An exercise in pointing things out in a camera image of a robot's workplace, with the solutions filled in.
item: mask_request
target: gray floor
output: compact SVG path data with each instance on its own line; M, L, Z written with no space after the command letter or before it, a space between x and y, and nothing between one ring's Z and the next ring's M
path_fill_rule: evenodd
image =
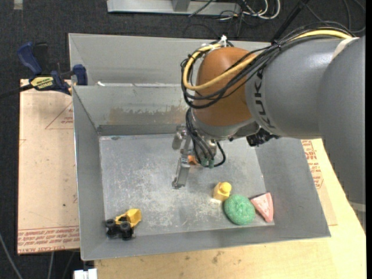
M357 1L365 7L366 0ZM282 11L275 20L262 22L251 18L249 26L242 24L239 29L238 24L204 16L108 14L106 0L23 0L23 10L14 10L14 0L0 0L0 94L17 88L18 79L30 77L30 71L16 55L17 48L27 41L47 42L51 62L60 61L63 71L69 69L68 33L213 39L226 34L235 40L268 41L298 0L281 2ZM362 28L365 13L353 1L348 0L348 4L352 29ZM312 0L310 5L324 20L348 24L342 0ZM304 9L287 31L312 22L316 19ZM18 131L19 97L0 99L0 233L24 279L46 278L49 254L17 256L15 249ZM70 252L55 254L51 278L62 277L70 258ZM77 253L69 268L82 267ZM0 278L17 278L2 248L0 270Z

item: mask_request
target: green squishy object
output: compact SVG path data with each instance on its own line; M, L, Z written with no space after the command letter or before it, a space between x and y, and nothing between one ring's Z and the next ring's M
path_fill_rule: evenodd
M226 199L223 209L231 222L239 226L251 223L256 216L256 210L251 201L240 194L231 195Z

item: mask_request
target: pink eraser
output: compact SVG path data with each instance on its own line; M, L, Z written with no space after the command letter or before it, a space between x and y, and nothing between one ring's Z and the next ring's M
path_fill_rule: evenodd
M251 199L251 203L256 210L262 215L266 222L272 222L274 217L274 206L271 193L265 193Z

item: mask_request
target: yellow cable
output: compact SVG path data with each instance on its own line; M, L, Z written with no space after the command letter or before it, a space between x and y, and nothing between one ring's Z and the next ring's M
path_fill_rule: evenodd
M331 35L331 36L339 37L339 38L343 38L343 39L352 38L352 36L350 36L349 34L346 34L346 33L340 32L340 31L336 31L336 30L314 30L314 31L309 31L309 32L306 32L304 34L301 34L301 35L297 36L296 38L294 38L293 40L296 40L296 39L302 38L302 37L314 36L314 35Z
M346 33L343 33L341 31L337 31L337 30L314 30L314 31L309 31L309 32L303 33L303 34L295 37L292 40L296 40L298 38L303 38L303 37L315 36L315 35L330 35L330 36L343 38L343 39L351 38L351 36L349 34L346 34ZM214 85L215 83L218 83L219 81L221 81L225 77L229 76L230 74L233 74L237 70L243 69L244 67L246 67L248 64L250 64L257 57L257 55L252 55L252 57L250 57L246 61L241 62L240 64L236 65L232 69L225 71L223 74L219 75L218 77L215 77L214 79L206 82L205 84L197 85L197 86L190 85L188 83L187 75L188 75L188 71L189 71L191 65L195 61L195 58L201 52L209 51L210 49L218 48L218 47L221 47L221 45L220 44L214 44L214 45L204 46L204 47L198 49L195 53L192 54L192 56L189 58L188 62L185 65L185 69L184 69L184 73L183 73L183 84L184 84L186 89L196 91L196 90L202 90L202 89L205 89L205 88L209 88L210 86Z

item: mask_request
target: yellow toy object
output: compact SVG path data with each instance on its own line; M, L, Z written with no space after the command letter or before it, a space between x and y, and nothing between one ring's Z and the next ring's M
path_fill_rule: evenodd
M213 190L213 198L218 201L225 201L230 196L231 184L229 182L219 182Z
M130 210L126 211L124 214L116 216L115 223L117 225L120 225L123 221L127 221L127 222L130 223L130 226L133 228L141 220L142 220L141 210L130 209Z

